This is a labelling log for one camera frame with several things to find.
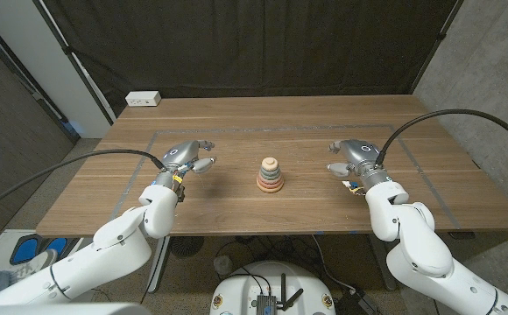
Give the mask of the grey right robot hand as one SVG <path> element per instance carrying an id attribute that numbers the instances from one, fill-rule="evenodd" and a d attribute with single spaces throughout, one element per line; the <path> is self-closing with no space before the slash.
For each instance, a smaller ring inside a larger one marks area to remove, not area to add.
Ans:
<path id="1" fill-rule="evenodd" d="M 362 181 L 366 190 L 377 184 L 392 181 L 385 169 L 375 166 L 379 150 L 372 143 L 355 139 L 335 141 L 329 145 L 329 150 L 335 154 L 341 153 L 347 159 L 344 163 L 327 165 L 327 169 L 340 179 L 346 179 L 350 174 L 354 174 Z"/>

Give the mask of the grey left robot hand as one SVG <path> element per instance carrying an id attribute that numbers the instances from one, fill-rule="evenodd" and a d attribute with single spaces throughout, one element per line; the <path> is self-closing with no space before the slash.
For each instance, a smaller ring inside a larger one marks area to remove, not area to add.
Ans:
<path id="1" fill-rule="evenodd" d="M 175 190 L 188 172 L 207 172 L 216 157 L 199 158 L 200 149 L 211 151 L 215 144 L 207 140 L 192 140 L 174 145 L 162 157 L 164 169 L 158 173 L 153 184 Z"/>

